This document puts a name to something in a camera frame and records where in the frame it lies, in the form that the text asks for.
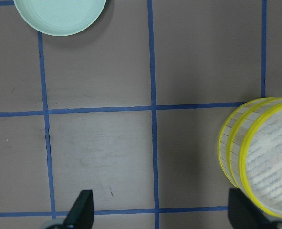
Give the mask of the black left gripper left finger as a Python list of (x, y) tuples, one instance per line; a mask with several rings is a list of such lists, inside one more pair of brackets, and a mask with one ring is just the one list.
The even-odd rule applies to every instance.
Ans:
[(64, 229), (91, 229), (94, 223), (92, 190), (82, 190), (63, 222)]

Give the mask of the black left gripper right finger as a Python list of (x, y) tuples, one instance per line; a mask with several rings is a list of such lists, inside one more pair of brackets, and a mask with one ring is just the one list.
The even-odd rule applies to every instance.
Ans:
[(240, 189), (230, 188), (228, 220), (234, 229), (269, 229), (270, 222)]

